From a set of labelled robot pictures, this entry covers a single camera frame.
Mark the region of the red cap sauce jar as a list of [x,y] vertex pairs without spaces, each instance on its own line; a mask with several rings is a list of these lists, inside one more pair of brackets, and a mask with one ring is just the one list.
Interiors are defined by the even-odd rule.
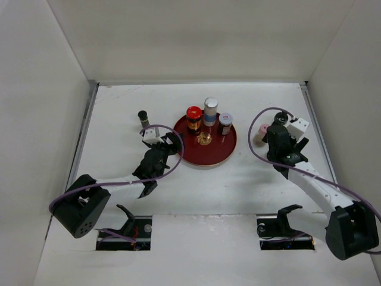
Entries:
[[201,130],[202,110],[197,106],[191,106],[186,110],[187,127],[192,133],[198,133]]

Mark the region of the pink cap bottle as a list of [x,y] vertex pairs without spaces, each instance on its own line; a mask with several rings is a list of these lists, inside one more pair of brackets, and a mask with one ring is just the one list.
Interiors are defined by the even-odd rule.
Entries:
[[267,128],[269,127],[268,124],[262,124],[257,133],[255,134],[254,138],[253,138],[253,143],[256,147],[263,147],[265,146],[265,142],[263,141],[266,133],[267,133]]

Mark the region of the black cap pepper bottle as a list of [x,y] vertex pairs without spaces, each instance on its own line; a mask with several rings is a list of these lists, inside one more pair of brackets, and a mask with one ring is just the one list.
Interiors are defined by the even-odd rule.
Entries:
[[138,118],[139,118],[140,123],[142,125],[142,129],[146,130],[150,125],[147,112],[145,110],[139,111],[138,112]]

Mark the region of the white blue label bottle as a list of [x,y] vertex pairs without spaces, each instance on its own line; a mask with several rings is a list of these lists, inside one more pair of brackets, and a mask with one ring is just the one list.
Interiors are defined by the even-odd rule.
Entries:
[[208,97],[204,101],[204,125],[212,127],[216,122],[218,100],[213,97]]

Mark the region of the red label lid jar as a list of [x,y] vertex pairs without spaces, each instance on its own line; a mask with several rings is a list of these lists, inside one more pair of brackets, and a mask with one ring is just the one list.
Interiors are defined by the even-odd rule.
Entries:
[[227,135],[232,127],[233,117],[229,113],[221,113],[218,117],[218,134]]

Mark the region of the black cap white bottle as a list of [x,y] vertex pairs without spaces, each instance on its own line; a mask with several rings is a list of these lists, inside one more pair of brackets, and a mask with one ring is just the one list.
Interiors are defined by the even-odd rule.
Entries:
[[289,121],[289,115],[285,111],[280,111],[276,113],[273,118],[272,126],[286,126]]

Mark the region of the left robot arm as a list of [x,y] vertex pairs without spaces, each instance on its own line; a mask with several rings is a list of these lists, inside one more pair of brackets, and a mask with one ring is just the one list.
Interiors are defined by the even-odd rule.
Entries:
[[167,165],[170,156],[185,153],[183,135],[176,131],[144,139],[148,150],[135,171],[126,177],[98,182],[88,174],[79,176],[64,194],[54,199],[48,209],[51,215],[74,237],[84,237],[92,230],[113,194],[127,198],[145,198],[158,181],[175,170]]

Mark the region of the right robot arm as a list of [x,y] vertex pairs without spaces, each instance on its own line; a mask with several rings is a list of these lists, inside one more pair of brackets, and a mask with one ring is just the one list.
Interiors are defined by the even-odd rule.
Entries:
[[286,127],[267,128],[267,159],[287,180],[300,187],[327,216],[323,238],[332,252],[346,260],[379,245],[376,215],[370,205],[355,201],[320,177],[301,150],[307,138],[297,142]]

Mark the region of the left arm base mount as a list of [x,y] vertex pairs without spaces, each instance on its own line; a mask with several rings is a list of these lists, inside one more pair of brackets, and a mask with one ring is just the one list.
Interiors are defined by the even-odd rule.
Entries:
[[108,228],[99,231],[96,251],[150,251],[152,235],[152,216],[135,216],[124,206],[117,207],[127,219],[118,229]]

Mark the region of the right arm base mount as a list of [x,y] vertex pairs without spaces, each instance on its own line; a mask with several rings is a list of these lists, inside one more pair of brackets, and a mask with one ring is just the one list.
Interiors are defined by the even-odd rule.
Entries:
[[284,207],[276,214],[261,214],[257,217],[257,235],[262,251],[315,250],[312,236],[289,225],[288,214],[302,206],[293,204]]

